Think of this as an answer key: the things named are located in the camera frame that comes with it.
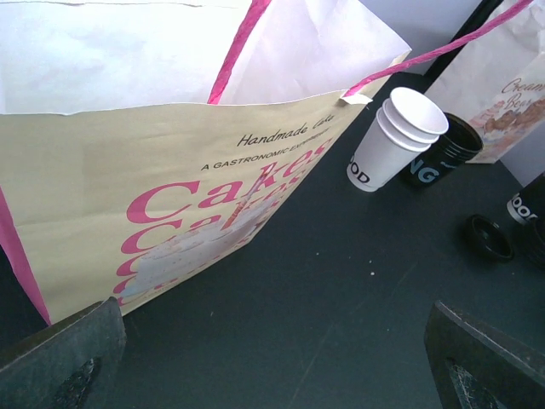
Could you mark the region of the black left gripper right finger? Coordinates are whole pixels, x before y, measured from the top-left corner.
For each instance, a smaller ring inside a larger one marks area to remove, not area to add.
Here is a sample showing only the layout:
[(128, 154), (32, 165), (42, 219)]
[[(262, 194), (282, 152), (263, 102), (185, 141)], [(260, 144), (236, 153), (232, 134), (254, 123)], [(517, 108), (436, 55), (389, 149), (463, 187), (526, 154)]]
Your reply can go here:
[(443, 408), (543, 408), (544, 355), (437, 301), (424, 344)]

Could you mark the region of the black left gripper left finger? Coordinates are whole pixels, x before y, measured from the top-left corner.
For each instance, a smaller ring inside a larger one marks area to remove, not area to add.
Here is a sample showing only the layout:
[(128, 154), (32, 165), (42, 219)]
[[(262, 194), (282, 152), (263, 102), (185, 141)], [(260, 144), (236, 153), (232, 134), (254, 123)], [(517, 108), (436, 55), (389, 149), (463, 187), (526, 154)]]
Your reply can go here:
[(126, 345), (110, 297), (1, 353), (2, 408), (104, 408)]

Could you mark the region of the black lid stack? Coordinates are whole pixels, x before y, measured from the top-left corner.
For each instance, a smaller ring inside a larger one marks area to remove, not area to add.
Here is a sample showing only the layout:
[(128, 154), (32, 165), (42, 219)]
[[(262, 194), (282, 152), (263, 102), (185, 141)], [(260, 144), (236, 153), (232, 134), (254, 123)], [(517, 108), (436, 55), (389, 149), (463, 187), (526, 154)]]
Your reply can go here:
[(451, 113), (445, 116), (449, 129), (400, 173), (401, 179), (413, 187), (432, 186), (483, 149), (480, 136), (470, 124)]

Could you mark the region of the cream paper bag pink sides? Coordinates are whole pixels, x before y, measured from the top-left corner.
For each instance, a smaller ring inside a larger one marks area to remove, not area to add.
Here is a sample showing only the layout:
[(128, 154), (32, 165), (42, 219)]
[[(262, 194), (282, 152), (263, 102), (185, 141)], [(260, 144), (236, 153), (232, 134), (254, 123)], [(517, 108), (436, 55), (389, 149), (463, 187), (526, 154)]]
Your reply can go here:
[(246, 245), (414, 66), (359, 1), (4, 1), (1, 245), (48, 324)]

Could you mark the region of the small stack paper cups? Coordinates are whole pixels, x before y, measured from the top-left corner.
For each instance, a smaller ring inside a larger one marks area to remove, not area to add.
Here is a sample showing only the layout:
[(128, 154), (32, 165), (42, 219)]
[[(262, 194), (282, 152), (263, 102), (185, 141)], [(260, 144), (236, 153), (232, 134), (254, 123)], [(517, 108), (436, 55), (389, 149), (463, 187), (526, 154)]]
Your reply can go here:
[(425, 95), (393, 89), (350, 159), (349, 181), (364, 192), (380, 189), (448, 129), (444, 112)]

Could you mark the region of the tall stack paper cups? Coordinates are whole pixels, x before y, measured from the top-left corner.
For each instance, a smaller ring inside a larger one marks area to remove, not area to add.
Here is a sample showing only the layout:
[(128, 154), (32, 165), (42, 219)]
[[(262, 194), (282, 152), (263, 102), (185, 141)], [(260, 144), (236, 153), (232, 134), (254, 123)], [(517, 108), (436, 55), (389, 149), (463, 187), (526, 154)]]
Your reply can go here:
[(508, 214), (521, 225), (516, 243), (527, 259), (544, 269), (544, 172), (507, 202)]

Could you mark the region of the Cream Bear printed paper bag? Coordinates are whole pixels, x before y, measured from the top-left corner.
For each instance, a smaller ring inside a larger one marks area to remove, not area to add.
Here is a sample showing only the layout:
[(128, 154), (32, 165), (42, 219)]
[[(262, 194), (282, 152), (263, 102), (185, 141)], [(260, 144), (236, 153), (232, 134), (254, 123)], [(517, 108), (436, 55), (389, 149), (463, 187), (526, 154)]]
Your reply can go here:
[(466, 44), (427, 90), (483, 142), (475, 164), (494, 164), (544, 121), (544, 3)]

